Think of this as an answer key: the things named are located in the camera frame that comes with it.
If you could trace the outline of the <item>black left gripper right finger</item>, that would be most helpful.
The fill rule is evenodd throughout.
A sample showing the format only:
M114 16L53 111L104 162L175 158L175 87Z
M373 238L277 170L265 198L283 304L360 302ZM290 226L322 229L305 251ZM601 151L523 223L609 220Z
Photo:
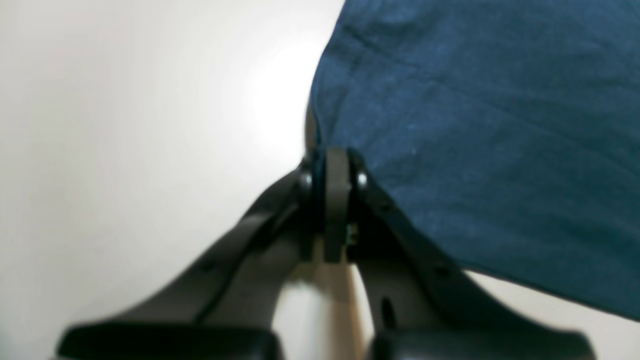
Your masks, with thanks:
M354 150L325 151L325 260L356 265L368 360L594 360L584 335L517 314L422 235Z

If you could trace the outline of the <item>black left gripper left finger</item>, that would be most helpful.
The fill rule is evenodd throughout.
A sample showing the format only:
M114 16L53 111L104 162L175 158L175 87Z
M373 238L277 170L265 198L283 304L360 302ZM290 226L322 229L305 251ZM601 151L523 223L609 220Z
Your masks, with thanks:
M69 328L64 360L281 360L272 322L294 269L313 259L324 157L309 151L174 280L100 322Z

